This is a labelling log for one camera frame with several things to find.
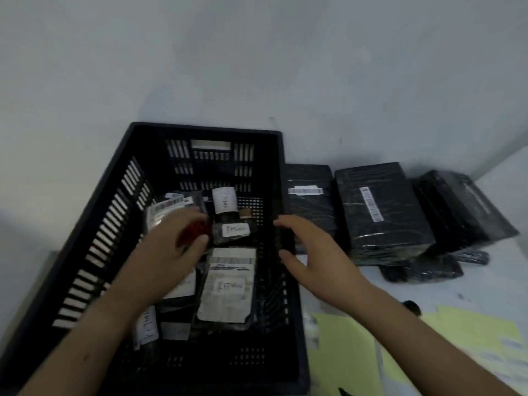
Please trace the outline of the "person's right hand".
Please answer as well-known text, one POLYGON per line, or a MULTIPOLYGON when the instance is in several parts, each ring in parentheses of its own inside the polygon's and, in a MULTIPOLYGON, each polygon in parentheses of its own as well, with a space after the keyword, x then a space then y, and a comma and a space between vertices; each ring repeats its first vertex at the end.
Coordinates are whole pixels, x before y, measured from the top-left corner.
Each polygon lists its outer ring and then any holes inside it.
POLYGON ((333 238, 297 215, 279 215, 274 226, 292 230, 307 251, 315 271, 315 283, 304 288, 340 311, 356 314, 360 290, 367 287, 368 282, 333 238))

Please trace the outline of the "person's left hand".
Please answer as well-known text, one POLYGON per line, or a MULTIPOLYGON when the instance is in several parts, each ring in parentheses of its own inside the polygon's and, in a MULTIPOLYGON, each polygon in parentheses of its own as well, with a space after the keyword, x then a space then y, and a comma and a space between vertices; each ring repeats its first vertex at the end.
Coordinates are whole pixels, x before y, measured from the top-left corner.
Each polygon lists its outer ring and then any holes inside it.
POLYGON ((181 266, 187 247, 176 247, 178 236, 191 222, 206 220, 198 207, 168 214, 131 253, 110 290, 141 308, 163 299, 194 269, 181 266))

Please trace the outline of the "small red packet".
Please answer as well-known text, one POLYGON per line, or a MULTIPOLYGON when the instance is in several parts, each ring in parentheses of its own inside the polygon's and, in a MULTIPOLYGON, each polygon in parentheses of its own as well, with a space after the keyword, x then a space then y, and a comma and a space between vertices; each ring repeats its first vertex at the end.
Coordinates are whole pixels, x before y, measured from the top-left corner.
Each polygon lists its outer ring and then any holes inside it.
POLYGON ((211 234, 211 224, 208 221, 193 221, 187 225, 176 241, 177 248, 188 248, 196 238, 201 235, 211 234))

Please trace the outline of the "person's right forearm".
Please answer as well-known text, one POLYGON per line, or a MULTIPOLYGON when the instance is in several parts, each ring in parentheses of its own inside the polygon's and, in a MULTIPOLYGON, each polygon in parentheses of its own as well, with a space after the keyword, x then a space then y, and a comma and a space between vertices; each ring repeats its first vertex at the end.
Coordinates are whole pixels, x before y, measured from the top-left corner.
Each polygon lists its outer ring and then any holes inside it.
POLYGON ((345 301, 422 396, 521 396, 368 281, 345 301))

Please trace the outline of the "person's left forearm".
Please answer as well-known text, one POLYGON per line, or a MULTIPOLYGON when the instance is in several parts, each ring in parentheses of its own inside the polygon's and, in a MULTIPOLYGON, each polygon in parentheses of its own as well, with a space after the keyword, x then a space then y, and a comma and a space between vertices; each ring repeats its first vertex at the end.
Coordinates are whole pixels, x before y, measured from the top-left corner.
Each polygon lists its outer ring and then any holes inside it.
POLYGON ((124 337, 175 284, 116 280, 39 366, 17 396, 95 396, 124 337))

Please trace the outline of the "pile of black labelled packets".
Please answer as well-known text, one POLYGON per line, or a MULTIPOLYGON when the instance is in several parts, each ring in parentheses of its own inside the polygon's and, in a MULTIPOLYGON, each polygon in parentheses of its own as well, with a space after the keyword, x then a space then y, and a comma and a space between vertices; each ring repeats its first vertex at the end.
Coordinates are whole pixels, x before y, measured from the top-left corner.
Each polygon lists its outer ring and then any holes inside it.
POLYGON ((251 325, 258 224, 251 207, 239 207, 234 187, 214 188, 211 200, 212 244, 191 273, 137 320, 134 350, 156 351, 160 340, 186 341, 201 332, 251 325))

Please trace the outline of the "black wrapped box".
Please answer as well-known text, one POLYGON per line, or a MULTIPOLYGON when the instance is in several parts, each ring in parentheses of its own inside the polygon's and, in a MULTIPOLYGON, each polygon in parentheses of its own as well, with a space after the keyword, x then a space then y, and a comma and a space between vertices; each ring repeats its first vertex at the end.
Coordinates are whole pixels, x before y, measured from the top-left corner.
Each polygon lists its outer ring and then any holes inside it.
POLYGON ((334 181, 347 228, 342 243, 357 266, 399 266, 434 244, 399 162, 336 170, 334 181))
POLYGON ((335 239, 339 221, 331 168, 327 165, 286 164, 285 177, 291 213, 312 222, 335 239))
POLYGON ((480 249, 519 235, 465 174, 431 170, 411 184, 435 237, 432 252, 480 249))

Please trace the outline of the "black plastic slotted crate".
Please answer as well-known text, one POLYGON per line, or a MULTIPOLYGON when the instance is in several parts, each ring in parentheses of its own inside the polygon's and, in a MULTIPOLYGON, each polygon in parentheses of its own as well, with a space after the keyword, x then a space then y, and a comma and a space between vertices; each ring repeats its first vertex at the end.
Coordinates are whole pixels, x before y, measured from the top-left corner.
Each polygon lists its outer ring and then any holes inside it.
POLYGON ((171 191, 234 187, 258 231, 254 311, 244 331, 205 330, 188 340, 135 351, 117 349, 100 396, 294 396, 309 391, 297 281, 278 257, 293 250, 290 231, 273 225, 289 213, 279 131, 134 122, 56 262, 0 357, 0 396, 16 395, 109 288, 144 234, 144 212, 171 191))

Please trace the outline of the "yellow paper sheet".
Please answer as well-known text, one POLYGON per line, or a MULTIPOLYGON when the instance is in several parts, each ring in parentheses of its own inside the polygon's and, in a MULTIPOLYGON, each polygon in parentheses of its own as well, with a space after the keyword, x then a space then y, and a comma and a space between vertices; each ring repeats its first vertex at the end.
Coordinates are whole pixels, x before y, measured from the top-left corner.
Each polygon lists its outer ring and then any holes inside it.
POLYGON ((311 396, 384 396, 375 341, 348 316, 304 313, 311 396))
POLYGON ((480 366, 528 396, 528 343, 513 321, 438 305, 420 319, 480 366))

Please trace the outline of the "flat black plastic parcel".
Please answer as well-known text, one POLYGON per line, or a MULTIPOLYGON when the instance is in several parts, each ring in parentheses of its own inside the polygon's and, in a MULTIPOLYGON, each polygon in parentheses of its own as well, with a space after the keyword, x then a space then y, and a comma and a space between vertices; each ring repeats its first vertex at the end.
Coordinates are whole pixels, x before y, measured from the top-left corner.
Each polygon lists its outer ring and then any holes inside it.
POLYGON ((451 255, 421 255, 402 261, 399 266, 379 266, 382 277, 390 283, 425 284, 460 278, 464 272, 451 255))

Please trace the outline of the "small black plastic parcel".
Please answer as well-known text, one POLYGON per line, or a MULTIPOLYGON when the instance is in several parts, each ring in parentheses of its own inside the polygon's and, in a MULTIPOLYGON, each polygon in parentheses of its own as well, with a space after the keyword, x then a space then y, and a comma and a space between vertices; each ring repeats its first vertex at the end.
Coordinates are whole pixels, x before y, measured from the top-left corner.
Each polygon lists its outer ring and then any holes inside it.
POLYGON ((487 266, 491 257, 489 253, 479 249, 465 249, 451 253, 451 256, 459 264, 472 264, 478 266, 487 266))

